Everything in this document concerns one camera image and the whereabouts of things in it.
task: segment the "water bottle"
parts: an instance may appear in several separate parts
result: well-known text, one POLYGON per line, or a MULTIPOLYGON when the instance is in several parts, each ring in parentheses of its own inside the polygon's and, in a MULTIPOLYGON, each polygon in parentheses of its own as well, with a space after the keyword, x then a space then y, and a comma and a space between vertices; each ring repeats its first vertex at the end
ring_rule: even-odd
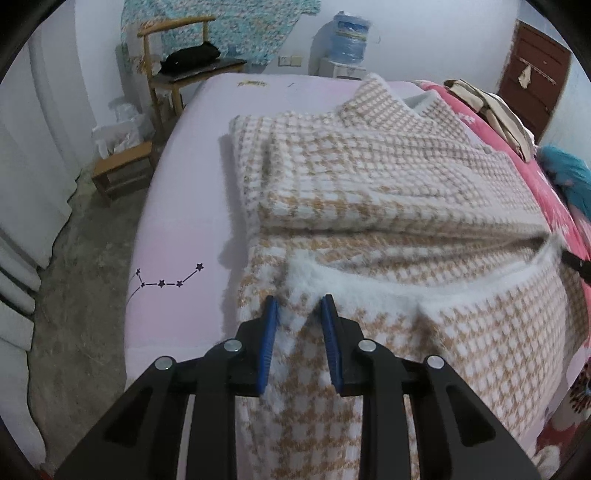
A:
POLYGON ((345 12, 337 13, 333 22, 335 31, 332 36, 329 59, 345 65, 359 65, 365 55, 371 22, 345 12))

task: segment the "floral pattern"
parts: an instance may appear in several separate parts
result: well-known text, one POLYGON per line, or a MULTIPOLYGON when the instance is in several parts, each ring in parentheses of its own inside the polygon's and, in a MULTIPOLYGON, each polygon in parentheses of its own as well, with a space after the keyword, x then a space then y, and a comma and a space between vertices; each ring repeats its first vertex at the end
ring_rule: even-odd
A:
MULTIPOLYGON (((124 56, 128 56, 126 32, 132 24, 215 15, 216 21, 209 24, 209 40, 223 56, 230 50, 232 56, 267 64, 275 58, 300 15, 319 11, 320 0, 125 0, 121 16, 124 56)), ((164 32, 163 55, 201 42, 200 24, 164 32)))

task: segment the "plastic bag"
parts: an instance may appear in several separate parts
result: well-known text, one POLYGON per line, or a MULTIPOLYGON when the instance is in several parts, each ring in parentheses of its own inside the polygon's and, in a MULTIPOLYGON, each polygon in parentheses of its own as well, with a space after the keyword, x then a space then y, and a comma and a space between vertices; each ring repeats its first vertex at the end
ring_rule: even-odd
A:
POLYGON ((101 158, 136 147, 155 134, 148 115, 139 113, 131 103, 120 103, 113 110, 117 123, 92 130, 92 138, 101 158))

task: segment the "chair backrest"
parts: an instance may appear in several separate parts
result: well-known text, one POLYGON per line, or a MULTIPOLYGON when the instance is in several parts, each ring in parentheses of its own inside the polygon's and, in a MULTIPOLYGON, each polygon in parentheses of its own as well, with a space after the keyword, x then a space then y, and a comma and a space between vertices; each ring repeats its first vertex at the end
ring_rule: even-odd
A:
POLYGON ((205 15, 202 17, 184 17, 176 18, 174 20, 164 20, 152 25, 147 25, 144 28, 140 28, 138 31, 138 37, 144 41, 144 62, 148 80, 152 79, 152 58, 150 56, 150 42, 148 41, 148 37, 152 33, 165 32, 175 28, 186 27, 187 25, 202 23, 203 41, 205 42, 209 39, 209 22, 213 22, 215 19, 216 17, 213 15, 205 15))

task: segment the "houndstooth blanket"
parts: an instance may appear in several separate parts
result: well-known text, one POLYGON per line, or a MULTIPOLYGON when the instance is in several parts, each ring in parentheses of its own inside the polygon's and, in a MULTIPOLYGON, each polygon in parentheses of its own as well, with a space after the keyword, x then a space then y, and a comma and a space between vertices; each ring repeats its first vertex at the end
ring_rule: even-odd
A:
POLYGON ((446 358, 517 439, 587 336, 579 280, 511 160, 471 144, 436 92, 407 102, 370 76, 333 112, 230 126, 239 320, 281 303, 267 390, 238 404, 256 478, 356 478, 362 404, 330 385, 313 313, 326 293, 398 356, 446 358))

